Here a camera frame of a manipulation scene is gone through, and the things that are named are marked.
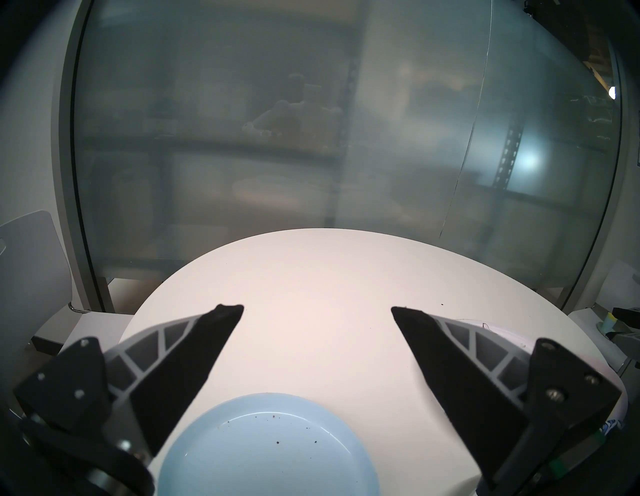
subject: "blue bowl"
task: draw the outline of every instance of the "blue bowl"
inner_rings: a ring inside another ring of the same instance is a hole
[[[157,493],[379,496],[364,446],[338,417],[298,396],[241,396],[204,413],[164,459]]]

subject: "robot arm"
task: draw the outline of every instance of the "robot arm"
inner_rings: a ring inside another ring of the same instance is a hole
[[[620,391],[555,341],[529,355],[490,330],[392,308],[456,432],[478,464],[478,496],[528,495],[604,441]],[[67,493],[151,496],[146,466],[207,380],[243,307],[143,331],[102,354],[82,339],[15,389],[25,440]]]

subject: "chair backrest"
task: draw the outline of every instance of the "chair backrest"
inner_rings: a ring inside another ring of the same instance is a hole
[[[39,210],[1,225],[2,386],[12,379],[17,352],[71,296],[71,273],[51,215]]]

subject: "white round table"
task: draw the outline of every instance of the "white round table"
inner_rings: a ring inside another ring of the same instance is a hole
[[[558,308],[515,280],[428,244],[372,232],[262,234],[189,263],[142,304],[122,340],[159,323],[244,305],[209,379],[150,465],[219,403],[257,392],[315,401],[361,439],[383,495],[468,496],[479,470],[428,389],[394,305],[551,337],[603,360]]]

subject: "glass partition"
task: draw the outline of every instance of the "glass partition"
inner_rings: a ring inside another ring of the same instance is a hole
[[[620,116],[510,0],[96,0],[74,95],[96,275],[274,230],[373,230],[573,284]]]

